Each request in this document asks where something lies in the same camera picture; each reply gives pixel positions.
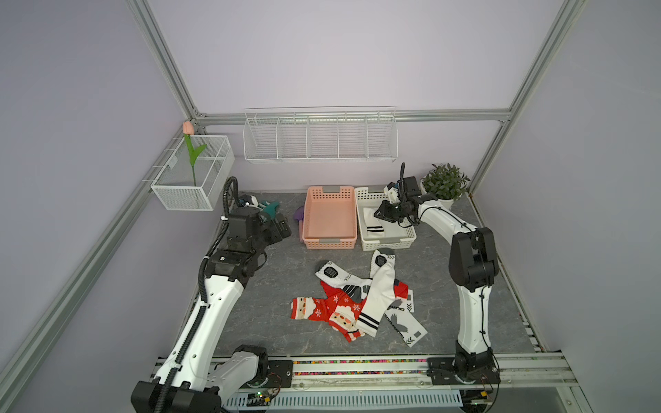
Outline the white mesh wall box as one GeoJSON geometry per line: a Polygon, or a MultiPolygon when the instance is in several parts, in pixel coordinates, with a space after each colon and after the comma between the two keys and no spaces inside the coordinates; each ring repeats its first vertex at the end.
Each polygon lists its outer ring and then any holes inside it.
{"type": "Polygon", "coordinates": [[[211,212],[234,160],[225,135],[184,137],[151,182],[151,191],[169,211],[211,212]]]}

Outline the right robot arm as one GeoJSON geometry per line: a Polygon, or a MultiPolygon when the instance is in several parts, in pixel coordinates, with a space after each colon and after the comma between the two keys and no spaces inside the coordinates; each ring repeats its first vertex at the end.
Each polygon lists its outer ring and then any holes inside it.
{"type": "Polygon", "coordinates": [[[449,274],[458,289],[460,327],[450,368],[430,365],[430,373],[451,374],[464,384],[500,383],[500,366],[489,337],[489,299],[499,274],[495,237],[449,211],[433,194],[424,194],[415,177],[406,175],[385,187],[387,196],[375,218],[411,226],[429,225],[450,245],[449,274]]]}

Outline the red fuzzy sock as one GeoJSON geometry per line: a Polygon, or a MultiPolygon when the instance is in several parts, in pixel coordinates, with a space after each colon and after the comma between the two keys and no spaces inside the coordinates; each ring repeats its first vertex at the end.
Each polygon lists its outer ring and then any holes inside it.
{"type": "Polygon", "coordinates": [[[394,280],[394,294],[397,299],[407,299],[409,295],[409,286],[401,280],[394,280]]]}

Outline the potted green plant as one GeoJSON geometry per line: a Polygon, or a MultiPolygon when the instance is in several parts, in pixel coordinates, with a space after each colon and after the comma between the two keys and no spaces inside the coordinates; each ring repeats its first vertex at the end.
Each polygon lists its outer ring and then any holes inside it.
{"type": "Polygon", "coordinates": [[[456,201],[466,193],[470,178],[452,163],[432,165],[432,169],[422,178],[422,189],[427,194],[433,194],[443,207],[451,210],[456,201]]]}

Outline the pink plastic basket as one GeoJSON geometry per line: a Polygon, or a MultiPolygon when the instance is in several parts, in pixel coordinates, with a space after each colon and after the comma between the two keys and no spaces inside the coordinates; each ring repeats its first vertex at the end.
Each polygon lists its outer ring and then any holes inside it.
{"type": "Polygon", "coordinates": [[[309,250],[352,250],[358,238],[351,186],[313,186],[306,193],[302,240],[309,250]]]}

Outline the red santa sock right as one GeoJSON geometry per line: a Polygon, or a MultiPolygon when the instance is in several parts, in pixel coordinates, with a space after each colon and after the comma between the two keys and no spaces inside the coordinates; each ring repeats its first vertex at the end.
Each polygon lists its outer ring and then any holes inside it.
{"type": "Polygon", "coordinates": [[[320,282],[326,298],[322,301],[322,318],[340,332],[348,342],[354,342],[366,334],[357,325],[358,316],[363,309],[363,303],[358,303],[344,289],[335,288],[325,282],[320,282]]]}

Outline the white black striped sock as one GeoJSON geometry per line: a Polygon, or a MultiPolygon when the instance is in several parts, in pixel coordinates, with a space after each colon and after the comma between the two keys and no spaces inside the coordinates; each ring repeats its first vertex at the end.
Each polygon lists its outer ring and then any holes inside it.
{"type": "Polygon", "coordinates": [[[365,239],[388,239],[389,237],[397,237],[398,231],[392,223],[377,220],[373,217],[376,208],[363,208],[361,216],[363,217],[364,229],[363,235],[365,239]]]}

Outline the white sock hexagon patch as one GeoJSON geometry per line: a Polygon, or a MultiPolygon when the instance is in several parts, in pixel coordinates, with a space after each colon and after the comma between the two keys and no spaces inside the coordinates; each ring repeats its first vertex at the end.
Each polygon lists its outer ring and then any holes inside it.
{"type": "Polygon", "coordinates": [[[316,277],[320,278],[328,286],[344,288],[347,286],[363,287],[371,284],[371,279],[363,279],[345,271],[332,261],[327,261],[318,266],[315,271],[316,277]]]}

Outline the white sock grey toe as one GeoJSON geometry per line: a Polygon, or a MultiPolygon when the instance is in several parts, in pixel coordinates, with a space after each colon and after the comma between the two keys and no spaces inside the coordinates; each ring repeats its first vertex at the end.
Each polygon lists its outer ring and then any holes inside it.
{"type": "Polygon", "coordinates": [[[385,248],[374,252],[370,267],[370,289],[356,319],[356,328],[367,336],[376,337],[380,320],[395,301],[394,267],[394,250],[385,248]]]}

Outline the green garden glove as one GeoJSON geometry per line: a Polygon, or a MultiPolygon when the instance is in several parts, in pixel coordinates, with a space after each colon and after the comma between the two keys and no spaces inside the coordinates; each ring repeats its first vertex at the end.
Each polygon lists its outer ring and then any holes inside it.
{"type": "Polygon", "coordinates": [[[263,201],[259,204],[261,211],[268,215],[272,220],[275,219],[279,211],[279,201],[263,201]]]}

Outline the red santa sock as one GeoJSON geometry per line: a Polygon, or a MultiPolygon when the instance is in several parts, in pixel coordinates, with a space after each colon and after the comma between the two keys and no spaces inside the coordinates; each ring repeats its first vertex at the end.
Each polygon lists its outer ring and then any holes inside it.
{"type": "Polygon", "coordinates": [[[358,303],[344,289],[335,288],[325,282],[320,282],[326,298],[322,301],[322,318],[340,332],[348,342],[354,342],[366,334],[357,325],[358,316],[363,309],[363,303],[358,303]]]}
{"type": "Polygon", "coordinates": [[[327,322],[330,318],[328,306],[323,299],[310,297],[294,298],[291,303],[291,318],[327,322]]]}

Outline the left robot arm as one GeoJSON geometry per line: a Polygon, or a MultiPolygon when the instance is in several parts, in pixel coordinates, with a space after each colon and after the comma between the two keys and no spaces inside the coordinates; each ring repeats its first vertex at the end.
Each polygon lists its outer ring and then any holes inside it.
{"type": "Polygon", "coordinates": [[[195,308],[154,377],[134,387],[130,401],[137,412],[222,412],[243,385],[268,380],[267,350],[253,345],[234,350],[214,385],[208,373],[234,306],[268,260],[266,249],[292,232],[283,214],[267,213],[240,198],[236,177],[225,181],[221,199],[225,214],[198,269],[195,308]]]}

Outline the red santa sock left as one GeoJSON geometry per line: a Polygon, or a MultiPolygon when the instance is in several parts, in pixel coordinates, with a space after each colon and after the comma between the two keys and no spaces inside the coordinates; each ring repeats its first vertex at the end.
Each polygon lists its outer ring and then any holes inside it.
{"type": "Polygon", "coordinates": [[[294,298],[291,303],[291,318],[327,322],[330,318],[328,306],[323,299],[310,297],[294,298]]]}

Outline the purple pink garden trowel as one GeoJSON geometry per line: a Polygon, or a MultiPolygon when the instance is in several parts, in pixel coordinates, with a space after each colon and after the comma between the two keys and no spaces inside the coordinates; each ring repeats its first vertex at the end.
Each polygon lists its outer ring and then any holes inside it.
{"type": "Polygon", "coordinates": [[[304,220],[304,218],[305,218],[305,207],[304,207],[304,206],[300,206],[300,207],[297,208],[296,211],[294,212],[294,220],[295,220],[296,222],[301,223],[301,222],[304,220]]]}

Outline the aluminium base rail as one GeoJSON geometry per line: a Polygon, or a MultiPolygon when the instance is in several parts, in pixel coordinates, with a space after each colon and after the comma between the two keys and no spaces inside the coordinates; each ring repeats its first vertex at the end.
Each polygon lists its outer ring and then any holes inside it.
{"type": "Polygon", "coordinates": [[[450,371],[449,354],[386,356],[270,356],[283,392],[377,390],[477,390],[578,387],[561,353],[497,354],[494,367],[476,379],[461,381],[450,371]]]}

